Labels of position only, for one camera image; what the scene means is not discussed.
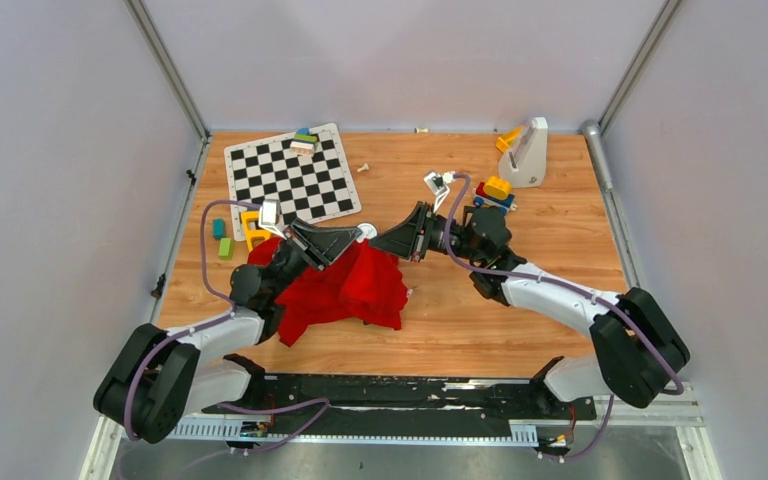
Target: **red cloth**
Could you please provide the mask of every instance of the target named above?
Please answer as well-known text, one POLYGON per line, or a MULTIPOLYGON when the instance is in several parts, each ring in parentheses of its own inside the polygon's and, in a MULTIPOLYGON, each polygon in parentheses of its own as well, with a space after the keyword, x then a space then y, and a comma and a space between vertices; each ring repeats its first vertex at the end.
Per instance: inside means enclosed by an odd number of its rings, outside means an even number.
MULTIPOLYGON (((267 265, 280 241, 273 237, 255 247, 249 254, 249 263, 267 265)), ((401 329, 399 313, 408 301, 408 289, 402 283, 398 261, 364 241, 352 243, 324 271, 307 269, 275 301, 286 307, 278 327, 281 342, 292 346, 308 325, 351 317, 401 329)))

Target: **black square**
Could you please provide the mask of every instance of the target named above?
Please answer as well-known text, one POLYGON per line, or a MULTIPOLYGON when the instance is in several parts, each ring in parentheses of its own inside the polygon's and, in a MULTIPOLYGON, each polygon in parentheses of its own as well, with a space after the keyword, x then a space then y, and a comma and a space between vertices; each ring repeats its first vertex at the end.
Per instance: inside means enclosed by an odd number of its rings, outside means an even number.
POLYGON ((352 205, 351 200, 340 200, 337 202, 337 206, 340 208, 341 212, 348 212, 354 205, 352 205))

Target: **chessboard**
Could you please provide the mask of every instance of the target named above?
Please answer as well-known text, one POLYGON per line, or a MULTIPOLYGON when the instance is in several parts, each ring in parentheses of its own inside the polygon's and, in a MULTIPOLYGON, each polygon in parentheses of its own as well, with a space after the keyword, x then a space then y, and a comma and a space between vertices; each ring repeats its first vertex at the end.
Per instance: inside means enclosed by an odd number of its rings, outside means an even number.
MULTIPOLYGON (((359 212, 360 198, 337 125, 313 127, 310 134, 318 139, 310 157, 290 150, 295 132, 226 148, 231 200, 255 204, 278 200, 285 225, 296 218, 316 223, 359 212)), ((245 241, 242 209, 231 210, 234 239, 245 241)))

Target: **gray floor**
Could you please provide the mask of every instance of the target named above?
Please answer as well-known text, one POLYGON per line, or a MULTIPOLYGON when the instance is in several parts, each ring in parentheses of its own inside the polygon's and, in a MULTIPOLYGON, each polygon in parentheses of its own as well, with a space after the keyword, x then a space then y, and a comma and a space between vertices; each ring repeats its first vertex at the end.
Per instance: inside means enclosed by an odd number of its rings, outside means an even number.
MULTIPOLYGON (((583 447, 593 429, 576 429, 583 447)), ((537 460, 532 450, 511 447, 439 447, 289 444, 243 457, 220 454, 181 471, 214 452, 221 442, 167 440, 157 445, 123 442, 121 474, 127 479, 688 479, 675 430, 611 427, 588 457, 557 465, 537 460)), ((111 478, 117 479, 114 467, 111 478)))

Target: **wooden table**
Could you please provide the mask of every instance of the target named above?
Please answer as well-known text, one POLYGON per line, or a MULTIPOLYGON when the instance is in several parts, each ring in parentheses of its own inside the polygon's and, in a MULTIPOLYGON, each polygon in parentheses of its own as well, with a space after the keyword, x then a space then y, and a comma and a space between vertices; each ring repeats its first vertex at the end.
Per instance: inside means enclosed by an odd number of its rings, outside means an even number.
MULTIPOLYGON (((217 133, 207 157, 195 203, 186 225, 158 325, 193 323, 221 313, 227 304, 202 286, 199 270, 199 219, 212 200, 228 198, 224 149, 277 133, 217 133)), ((363 210, 319 225, 371 222, 384 231, 411 212, 418 200, 433 201, 422 177, 429 170, 468 173, 474 184, 497 173, 495 135, 361 134, 341 135, 354 172, 363 210)), ((441 212, 448 212, 460 184, 441 212)), ((622 270, 583 137, 549 138, 548 172, 538 188, 517 189, 518 210, 507 216, 511 247, 544 270, 603 290, 625 291, 622 270)), ((230 219, 220 206, 210 218, 230 219)), ((227 292, 233 268, 246 259, 244 243, 234 258, 217 257, 217 242, 207 229, 209 278, 227 292)), ((358 319, 313 325, 292 347, 277 335, 241 350, 271 372, 386 375, 462 375, 528 377, 558 355, 591 351, 573 330, 531 311, 484 300, 468 272, 448 257, 429 252, 422 263, 400 262, 405 284, 413 288, 402 312, 402 329, 364 326, 358 319)))

